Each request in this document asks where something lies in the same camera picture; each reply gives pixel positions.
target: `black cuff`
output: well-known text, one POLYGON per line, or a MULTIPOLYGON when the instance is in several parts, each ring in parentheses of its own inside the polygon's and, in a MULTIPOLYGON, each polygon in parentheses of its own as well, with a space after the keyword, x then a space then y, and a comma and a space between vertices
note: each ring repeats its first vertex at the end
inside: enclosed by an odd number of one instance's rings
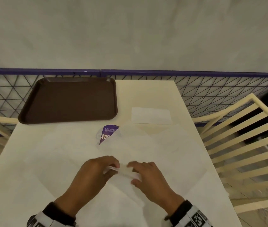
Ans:
POLYGON ((47 215, 49 218, 58 221, 62 223, 63 225, 70 225, 75 226, 75 218, 69 216, 68 214, 65 214, 63 211, 61 211, 54 202, 49 203, 45 209, 43 210, 43 213, 47 215))
POLYGON ((176 226, 179 221, 187 214, 187 212, 192 208, 192 204, 185 200, 178 209, 170 216, 170 222, 173 226, 176 226))

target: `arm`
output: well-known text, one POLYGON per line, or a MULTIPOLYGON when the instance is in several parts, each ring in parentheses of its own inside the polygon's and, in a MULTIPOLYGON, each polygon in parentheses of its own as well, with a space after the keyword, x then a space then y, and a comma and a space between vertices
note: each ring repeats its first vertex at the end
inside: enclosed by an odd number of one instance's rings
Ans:
POLYGON ((106 182, 117 172, 107 166, 120 167, 119 161, 113 156, 103 156, 86 161, 67 191, 51 202, 47 207, 28 222, 28 227, 63 227, 75 226, 76 214, 92 200, 105 186, 106 182))
POLYGON ((211 223, 196 206, 170 188, 154 162, 130 162, 128 167, 133 167, 142 179, 142 181, 133 179, 131 183, 140 189, 150 201, 166 211, 167 216, 164 220, 169 220, 170 225, 176 227, 211 226, 211 223))

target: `tray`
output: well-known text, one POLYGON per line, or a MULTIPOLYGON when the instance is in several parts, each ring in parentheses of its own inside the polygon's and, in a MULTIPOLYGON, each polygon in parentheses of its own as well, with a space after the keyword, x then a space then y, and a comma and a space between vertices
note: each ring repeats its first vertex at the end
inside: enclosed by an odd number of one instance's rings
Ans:
POLYGON ((18 120, 22 124, 109 120, 117 115, 112 78, 43 78, 18 120))

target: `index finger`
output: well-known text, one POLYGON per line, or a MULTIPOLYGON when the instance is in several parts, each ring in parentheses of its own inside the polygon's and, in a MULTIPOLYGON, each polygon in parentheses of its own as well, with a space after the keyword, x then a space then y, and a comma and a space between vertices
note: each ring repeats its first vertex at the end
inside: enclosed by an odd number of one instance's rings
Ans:
POLYGON ((119 161, 113 156, 102 156, 98 158, 104 167, 114 165, 116 168, 120 167, 119 161))
POLYGON ((144 169, 144 166, 137 161, 129 162, 127 167, 132 167, 138 173, 144 169))

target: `white table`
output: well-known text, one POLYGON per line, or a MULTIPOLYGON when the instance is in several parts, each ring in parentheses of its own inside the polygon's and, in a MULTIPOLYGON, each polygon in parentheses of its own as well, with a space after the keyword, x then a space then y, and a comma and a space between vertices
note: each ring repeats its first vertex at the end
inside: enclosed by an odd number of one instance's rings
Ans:
MULTIPOLYGON (((170 110, 173 122, 185 128, 191 137, 203 147, 204 155, 208 158, 208 163, 205 166, 208 173, 213 175, 216 179, 219 178, 174 81, 116 80, 116 91, 118 114, 114 119, 110 121, 74 122, 70 123, 72 129, 89 129, 91 133, 96 134, 102 126, 107 124, 121 126, 131 120, 132 107, 168 109, 170 110)), ((0 180, 3 175, 9 175, 10 172, 21 170, 18 169, 18 167, 26 158, 28 151, 33 149, 34 146, 41 141, 47 133, 53 131, 57 125, 58 124, 23 125, 19 123, 0 156, 0 180)), ((139 125, 139 127, 148 134, 159 133, 166 129, 166 125, 143 124, 139 125)), ((217 186, 222 188, 222 183, 220 180, 218 181, 217 186)), ((1 181, 0 189, 5 189, 5 185, 1 185, 1 181)), ((38 194, 37 190, 37 188, 32 188, 32 196, 38 194)), ((42 210, 52 199, 53 197, 50 195, 40 200, 35 199, 34 204, 28 207, 28 209, 31 212, 42 210)), ((229 198, 225 194, 222 194, 220 200, 229 203, 229 206, 224 208, 223 213, 221 213, 221 218, 228 220, 228 226, 241 226, 229 198)))

